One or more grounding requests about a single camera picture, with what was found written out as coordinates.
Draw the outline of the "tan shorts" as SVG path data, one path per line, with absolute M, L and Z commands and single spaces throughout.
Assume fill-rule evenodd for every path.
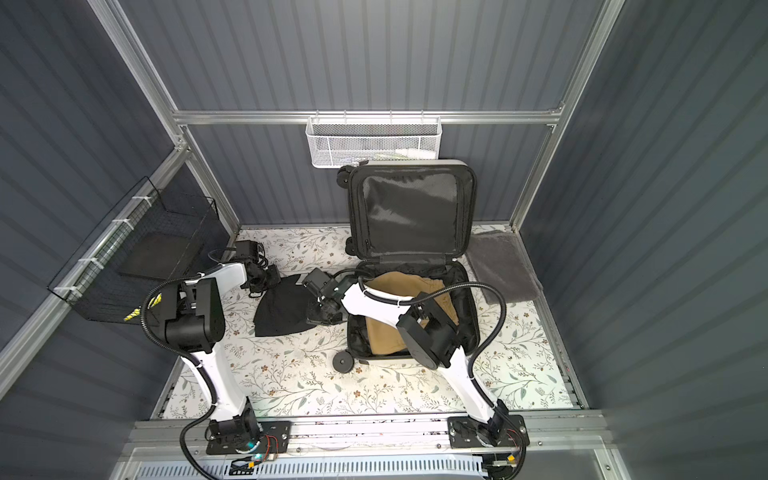
M 369 281 L 367 286 L 393 295 L 416 297 L 421 292 L 433 293 L 440 290 L 445 287 L 445 284 L 438 279 L 391 271 Z M 436 302 L 458 325 L 459 318 L 452 304 L 451 296 L 449 294 L 441 295 L 436 299 Z M 373 355 L 397 354 L 406 349 L 406 345 L 395 327 L 390 327 L 370 317 L 366 318 L 366 327 Z

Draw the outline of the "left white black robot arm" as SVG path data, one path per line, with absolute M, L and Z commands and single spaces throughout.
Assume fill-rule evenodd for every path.
M 208 410 L 185 425 L 179 434 L 182 454 L 205 479 L 215 476 L 195 459 L 186 442 L 194 427 L 206 423 L 208 453 L 237 453 L 247 465 L 269 457 L 277 445 L 259 423 L 248 396 L 216 350 L 226 332 L 221 296 L 232 289 L 262 293 L 280 281 L 279 273 L 252 240 L 239 240 L 229 249 L 228 261 L 218 260 L 211 269 L 162 282 L 151 290 L 129 317 L 137 318 L 146 337 L 155 345 L 179 356 L 192 370 L 206 399 Z

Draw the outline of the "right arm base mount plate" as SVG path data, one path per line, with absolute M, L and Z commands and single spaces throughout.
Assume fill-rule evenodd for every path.
M 454 449 L 528 447 L 530 439 L 520 415 L 495 415 L 483 423 L 469 416 L 447 419 L 450 445 Z

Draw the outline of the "black t-shirt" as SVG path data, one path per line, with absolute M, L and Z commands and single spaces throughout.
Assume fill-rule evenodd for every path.
M 316 298 L 300 284 L 301 274 L 283 277 L 267 290 L 254 315 L 255 337 L 279 337 L 315 328 L 307 321 L 307 308 Z

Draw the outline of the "black carry-on suitcase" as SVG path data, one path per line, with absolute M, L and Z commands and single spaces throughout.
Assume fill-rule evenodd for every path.
M 478 312 L 472 292 L 460 287 L 468 273 L 458 259 L 471 236 L 474 171 L 458 160 L 370 162 L 341 168 L 337 183 L 348 198 L 346 253 L 373 278 L 395 271 L 454 286 L 445 298 L 457 314 L 460 344 L 473 353 Z

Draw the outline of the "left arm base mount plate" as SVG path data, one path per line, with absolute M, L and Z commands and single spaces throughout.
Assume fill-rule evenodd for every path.
M 206 433 L 207 455 L 255 455 L 262 457 L 287 452 L 291 428 L 290 421 L 261 422 L 254 431 L 249 427 L 237 433 Z

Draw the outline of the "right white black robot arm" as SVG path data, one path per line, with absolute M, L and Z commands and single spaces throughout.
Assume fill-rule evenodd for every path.
M 488 448 L 484 467 L 491 479 L 513 479 L 525 463 L 530 445 L 525 420 L 512 415 L 504 402 L 493 395 L 474 373 L 479 355 L 501 332 L 507 316 L 502 293 L 481 282 L 462 282 L 433 293 L 415 297 L 398 296 L 376 290 L 366 284 L 360 272 L 346 269 L 329 275 L 316 268 L 301 278 L 316 301 L 308 321 L 332 324 L 349 316 L 368 317 L 396 329 L 410 356 L 423 367 L 442 375 L 462 400 L 466 414 L 447 419 L 450 446 L 453 449 Z M 458 326 L 437 303 L 454 290 L 482 289 L 497 297 L 498 321 L 472 354 L 467 354 L 460 340 Z

